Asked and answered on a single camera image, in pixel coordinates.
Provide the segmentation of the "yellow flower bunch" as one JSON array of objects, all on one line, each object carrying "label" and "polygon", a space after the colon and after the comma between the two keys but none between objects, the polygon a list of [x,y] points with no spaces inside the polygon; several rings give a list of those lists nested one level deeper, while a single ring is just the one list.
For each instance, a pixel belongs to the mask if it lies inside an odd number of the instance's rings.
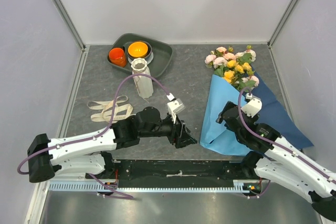
[{"label": "yellow flower bunch", "polygon": [[224,70],[223,79],[231,85],[245,83],[254,75],[251,65],[240,60],[229,61]]}]

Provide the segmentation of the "pink flower bunch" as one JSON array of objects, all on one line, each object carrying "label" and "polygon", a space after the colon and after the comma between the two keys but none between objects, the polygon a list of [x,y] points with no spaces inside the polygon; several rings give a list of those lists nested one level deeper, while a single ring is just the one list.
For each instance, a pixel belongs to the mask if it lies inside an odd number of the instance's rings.
[{"label": "pink flower bunch", "polygon": [[[248,45],[246,50],[242,52],[234,52],[233,47],[218,47],[215,50],[211,51],[208,56],[206,56],[204,62],[205,65],[209,68],[214,69],[214,75],[219,76],[223,79],[224,68],[227,66],[227,63],[231,60],[248,62],[250,65],[257,58],[257,55],[254,50],[252,50],[252,46]],[[255,74],[250,77],[250,79],[241,84],[232,85],[236,90],[240,91],[242,88],[249,87],[254,89],[259,86],[259,78]]]}]

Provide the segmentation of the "cream printed ribbon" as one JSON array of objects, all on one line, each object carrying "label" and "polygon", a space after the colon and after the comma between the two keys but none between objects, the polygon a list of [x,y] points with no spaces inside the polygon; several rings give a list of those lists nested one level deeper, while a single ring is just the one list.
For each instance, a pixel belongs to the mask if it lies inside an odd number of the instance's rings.
[{"label": "cream printed ribbon", "polygon": [[133,106],[128,103],[128,97],[121,95],[115,101],[89,101],[89,109],[99,111],[91,115],[93,122],[110,122],[112,116],[112,107],[115,105],[112,123],[124,120],[132,115]]}]

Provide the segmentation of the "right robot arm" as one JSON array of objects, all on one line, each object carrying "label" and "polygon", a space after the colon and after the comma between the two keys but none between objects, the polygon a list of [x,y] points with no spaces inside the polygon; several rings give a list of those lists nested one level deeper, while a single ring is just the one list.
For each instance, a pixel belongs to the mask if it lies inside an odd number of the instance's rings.
[{"label": "right robot arm", "polygon": [[257,123],[260,110],[261,101],[255,98],[243,107],[228,101],[216,120],[251,150],[240,166],[241,174],[281,185],[304,198],[319,215],[335,221],[335,173],[299,151],[271,126]]}]

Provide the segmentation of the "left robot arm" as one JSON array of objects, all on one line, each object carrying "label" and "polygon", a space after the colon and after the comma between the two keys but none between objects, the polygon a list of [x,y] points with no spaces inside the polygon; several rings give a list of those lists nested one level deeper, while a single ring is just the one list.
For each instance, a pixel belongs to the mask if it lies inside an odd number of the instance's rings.
[{"label": "left robot arm", "polygon": [[143,137],[166,137],[175,148],[197,143],[184,121],[171,114],[162,119],[159,110],[149,106],[107,131],[68,138],[37,135],[27,150],[29,181],[40,183],[64,174],[111,178],[115,165],[107,152],[138,145]]}]

